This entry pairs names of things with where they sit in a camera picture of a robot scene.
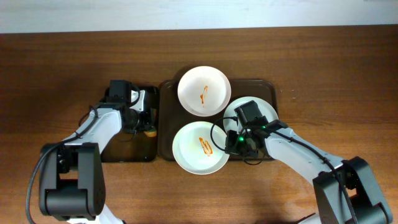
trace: small object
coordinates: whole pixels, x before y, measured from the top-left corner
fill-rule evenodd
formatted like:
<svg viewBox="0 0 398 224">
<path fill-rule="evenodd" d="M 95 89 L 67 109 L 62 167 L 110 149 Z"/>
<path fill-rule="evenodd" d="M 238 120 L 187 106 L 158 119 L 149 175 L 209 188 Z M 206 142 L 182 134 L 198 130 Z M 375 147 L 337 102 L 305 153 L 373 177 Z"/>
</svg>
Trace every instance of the small object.
<svg viewBox="0 0 398 224">
<path fill-rule="evenodd" d="M 144 134 L 150 138 L 153 138 L 153 137 L 157 136 L 157 131 L 156 131 L 156 129 L 152 129 L 149 131 L 144 131 Z"/>
<path fill-rule="evenodd" d="M 222 111 L 231 98 L 231 85 L 218 69 L 200 66 L 189 70 L 178 84 L 178 99 L 191 114 L 212 116 Z"/>
<path fill-rule="evenodd" d="M 228 154 L 216 148 L 210 140 L 212 125 L 204 121 L 193 122 L 185 125 L 174 137 L 174 158 L 183 169 L 192 174 L 216 172 L 229 158 Z M 213 129 L 213 139 L 217 145 L 225 147 L 226 134 L 218 126 Z"/>
</svg>

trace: black cable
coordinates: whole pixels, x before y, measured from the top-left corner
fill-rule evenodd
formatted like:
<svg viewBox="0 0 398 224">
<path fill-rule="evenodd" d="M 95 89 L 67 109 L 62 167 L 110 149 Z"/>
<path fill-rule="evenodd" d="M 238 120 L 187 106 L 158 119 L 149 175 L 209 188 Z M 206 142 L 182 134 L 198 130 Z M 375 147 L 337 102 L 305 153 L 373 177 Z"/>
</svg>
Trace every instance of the black cable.
<svg viewBox="0 0 398 224">
<path fill-rule="evenodd" d="M 89 114 L 90 114 L 90 112 L 87 112 L 87 113 L 85 113 L 85 114 L 80 118 L 79 123 L 78 123 L 79 127 L 81 126 L 81 123 L 83 122 L 83 120 L 84 120 Z"/>
<path fill-rule="evenodd" d="M 62 144 L 68 143 L 68 142 L 72 142 L 74 140 L 79 139 L 82 135 L 84 135 L 88 130 L 90 130 L 90 128 L 95 124 L 96 120 L 98 119 L 98 111 L 96 108 L 90 106 L 90 110 L 93 110 L 95 113 L 95 116 L 93 118 L 93 120 L 90 122 L 90 124 L 81 132 L 81 133 L 76 133 L 76 135 L 72 138 L 60 141 L 56 144 L 54 144 L 50 149 L 47 150 L 47 152 L 45 152 L 43 154 L 43 156 L 40 157 L 39 161 L 36 163 L 36 166 L 33 170 L 32 176 L 30 177 L 29 180 L 29 185 L 27 188 L 27 195 L 26 195 L 26 204 L 25 204 L 25 211 L 26 211 L 26 217 L 27 220 L 29 221 L 30 224 L 35 224 L 35 222 L 32 219 L 32 215 L 30 215 L 30 195 L 32 193 L 32 186 L 33 186 L 33 182 L 35 180 L 35 176 L 37 174 L 37 171 L 39 170 L 39 167 L 41 165 L 41 163 L 44 161 L 44 159 L 52 152 L 54 151 L 54 149 L 58 148 L 59 146 L 61 146 Z"/>
<path fill-rule="evenodd" d="M 340 186 L 341 191 L 342 191 L 343 194 L 344 194 L 344 198 L 346 199 L 349 212 L 351 213 L 351 216 L 353 217 L 353 221 L 354 221 L 355 224 L 358 224 L 358 219 L 356 218 L 355 211 L 354 211 L 354 208 L 353 208 L 353 204 L 351 203 L 351 200 L 349 199 L 348 192 L 347 192 L 346 188 L 344 187 L 343 183 L 341 183 L 340 177 L 339 177 L 339 175 L 338 175 L 336 169 L 333 167 L 332 164 L 330 164 L 329 160 L 328 160 L 327 158 L 325 158 L 323 155 L 321 155 L 321 154 L 320 154 L 318 151 L 316 151 L 314 148 L 312 148 L 311 146 L 305 144 L 304 142 L 300 142 L 300 141 L 294 139 L 293 137 L 288 137 L 288 136 L 286 136 L 286 135 L 284 135 L 284 134 L 282 134 L 282 133 L 279 133 L 279 132 L 277 132 L 277 131 L 274 131 L 274 130 L 272 130 L 272 129 L 268 129 L 268 130 L 269 130 L 270 132 L 272 132 L 272 133 L 275 133 L 275 134 L 277 134 L 277 135 L 279 135 L 279 136 L 285 138 L 285 139 L 288 139 L 289 141 L 292 141 L 292 142 L 294 142 L 294 143 L 296 143 L 296 144 L 299 144 L 299 145 L 301 145 L 301 146 L 303 146 L 303 147 L 306 147 L 306 148 L 309 149 L 311 152 L 313 152 L 315 155 L 317 155 L 317 156 L 318 156 L 318 157 L 331 169 L 333 175 L 335 176 L 335 178 L 336 178 L 336 180 L 337 180 L 337 182 L 338 182 L 338 185 Z"/>
<path fill-rule="evenodd" d="M 136 133 L 137 133 L 137 127 L 138 127 L 139 124 L 140 124 L 139 113 L 138 113 L 136 110 L 130 110 L 130 111 L 134 112 L 134 114 L 136 115 L 136 117 L 135 117 L 135 119 L 136 119 L 136 125 L 133 127 L 133 130 L 135 131 L 134 134 L 136 134 Z"/>
<path fill-rule="evenodd" d="M 247 164 L 247 165 L 250 165 L 250 166 L 255 166 L 255 165 L 258 165 L 258 164 L 260 164 L 262 161 L 264 161 L 264 158 L 266 157 L 266 154 L 264 153 L 263 155 L 262 155 L 262 159 L 260 160 L 260 162 L 258 162 L 258 163 L 255 163 L 255 164 L 251 164 L 250 162 L 248 162 L 247 160 L 246 160 L 246 158 L 244 157 L 243 158 L 243 162 L 245 163 L 245 164 Z"/>
<path fill-rule="evenodd" d="M 214 144 L 219 150 L 221 150 L 221 151 L 223 151 L 223 152 L 225 152 L 225 149 L 219 147 L 219 146 L 216 144 L 216 142 L 214 142 L 214 139 L 213 139 L 213 129 L 214 129 L 214 126 L 216 126 L 216 123 L 218 123 L 219 121 L 224 120 L 224 119 L 232 119 L 232 120 L 234 120 L 234 121 L 237 121 L 237 120 L 238 120 L 238 117 L 225 117 L 225 118 L 217 119 L 217 120 L 213 123 L 213 125 L 212 125 L 212 127 L 211 127 L 211 129 L 210 129 L 210 138 L 211 138 L 211 141 L 213 142 L 213 144 Z"/>
</svg>

